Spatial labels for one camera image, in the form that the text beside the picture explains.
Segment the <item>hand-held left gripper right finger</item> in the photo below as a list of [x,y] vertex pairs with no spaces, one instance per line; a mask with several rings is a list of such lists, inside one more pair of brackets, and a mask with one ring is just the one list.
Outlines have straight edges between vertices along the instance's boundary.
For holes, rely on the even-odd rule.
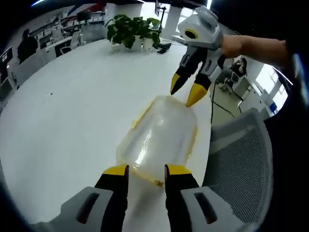
[[257,232],[209,187],[201,187],[182,165],[165,165],[166,209],[172,232]]

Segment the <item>person's right hand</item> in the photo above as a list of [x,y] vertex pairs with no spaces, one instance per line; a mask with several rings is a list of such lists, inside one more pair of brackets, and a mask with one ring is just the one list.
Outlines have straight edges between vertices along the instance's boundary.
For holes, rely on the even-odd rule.
[[236,58],[241,55],[242,45],[243,36],[224,35],[220,49],[227,58]]

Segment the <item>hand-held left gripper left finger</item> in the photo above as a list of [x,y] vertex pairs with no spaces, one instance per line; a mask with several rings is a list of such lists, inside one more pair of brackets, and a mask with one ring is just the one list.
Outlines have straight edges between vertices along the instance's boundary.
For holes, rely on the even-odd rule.
[[103,172],[94,187],[86,187],[64,202],[49,222],[32,225],[35,232],[120,232],[126,215],[129,166]]

